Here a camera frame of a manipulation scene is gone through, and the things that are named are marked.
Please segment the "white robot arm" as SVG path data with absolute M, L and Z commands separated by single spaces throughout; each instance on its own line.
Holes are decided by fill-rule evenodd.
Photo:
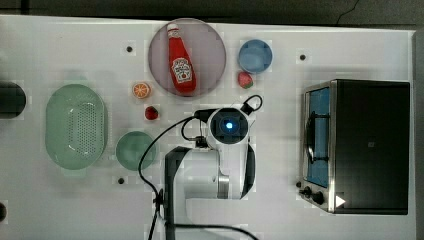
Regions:
M 243 198 L 255 180 L 255 153 L 249 144 L 248 116 L 236 108 L 206 109 L 194 117 L 207 124 L 205 145 L 177 146 L 165 156 L 164 217 L 166 240 L 231 240 L 223 226 L 194 224 L 188 199 Z

